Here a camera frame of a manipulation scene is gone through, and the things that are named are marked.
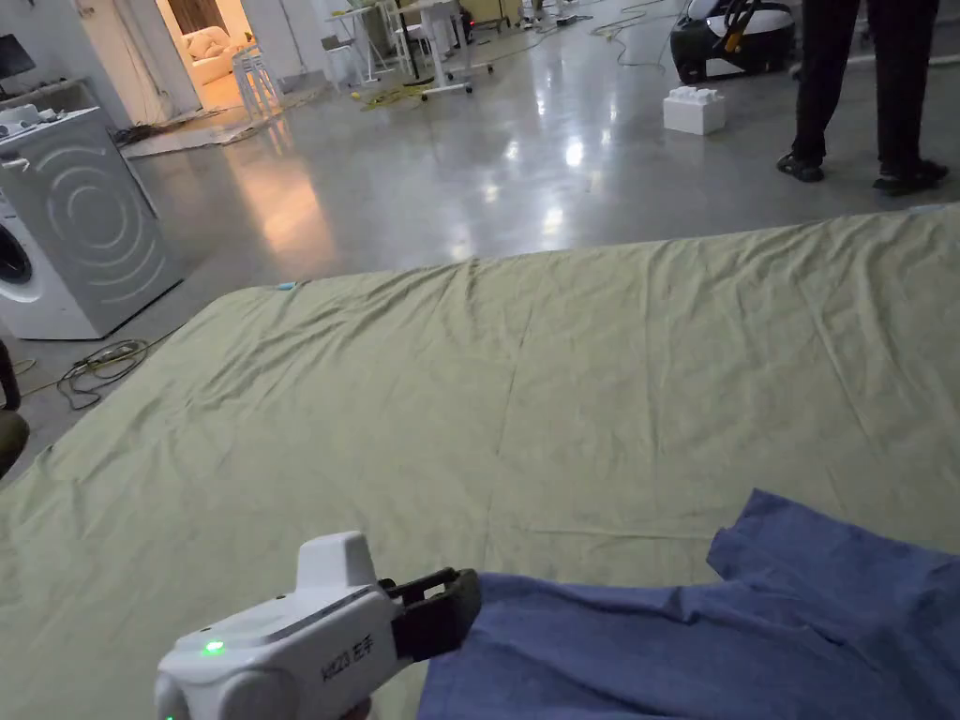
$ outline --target brown chair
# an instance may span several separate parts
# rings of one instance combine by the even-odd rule
[[[30,437],[30,425],[16,412],[20,407],[20,387],[3,342],[0,342],[0,386],[7,399],[0,410],[0,477],[3,477],[16,463]]]

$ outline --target polished gray floor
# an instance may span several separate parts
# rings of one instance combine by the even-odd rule
[[[154,339],[211,300],[250,285],[804,223],[960,199],[960,180],[891,201],[876,172],[873,69],[848,74],[829,132],[828,181],[777,173],[789,146],[796,86],[786,75],[716,83],[727,128],[667,132],[660,102],[677,85],[664,42],[677,2],[648,7],[620,46],[588,31],[619,19],[606,0],[593,19],[552,36],[520,34],[477,48],[492,76],[471,96],[437,96],[361,111],[329,94],[226,148],[138,160],[186,281],[115,334]],[[663,68],[656,67],[662,60]],[[960,164],[960,66],[931,69],[924,149]],[[25,390],[56,378],[103,343],[23,343],[34,357]],[[34,435],[20,468],[83,413],[56,391],[29,396]],[[20,468],[15,468],[15,476]]]

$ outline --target monitor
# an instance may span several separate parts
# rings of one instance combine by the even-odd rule
[[[36,63],[12,35],[0,36],[0,81],[33,70]]]

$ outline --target green bed sheet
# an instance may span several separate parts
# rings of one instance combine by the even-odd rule
[[[0,489],[0,717],[152,717],[347,529],[399,581],[709,582],[760,487],[960,552],[958,408],[955,206],[234,293]]]

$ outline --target doorway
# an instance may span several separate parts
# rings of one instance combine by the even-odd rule
[[[253,44],[241,0],[156,0],[204,110],[240,108],[233,56]]]

